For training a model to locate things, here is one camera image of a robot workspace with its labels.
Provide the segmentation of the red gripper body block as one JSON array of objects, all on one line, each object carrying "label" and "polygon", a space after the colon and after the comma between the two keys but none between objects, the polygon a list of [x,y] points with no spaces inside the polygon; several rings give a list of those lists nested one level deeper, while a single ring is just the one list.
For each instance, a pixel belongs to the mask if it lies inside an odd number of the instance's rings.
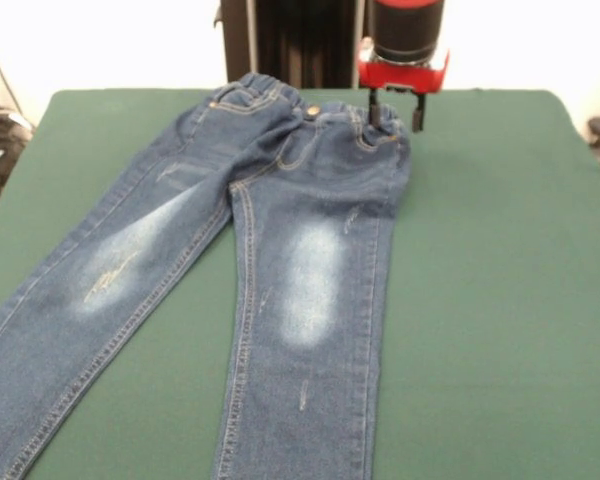
[{"label": "red gripper body block", "polygon": [[371,37],[363,37],[357,53],[359,82],[369,89],[397,88],[434,94],[443,87],[449,59],[450,50],[441,43],[424,63],[390,62],[378,55]]}]

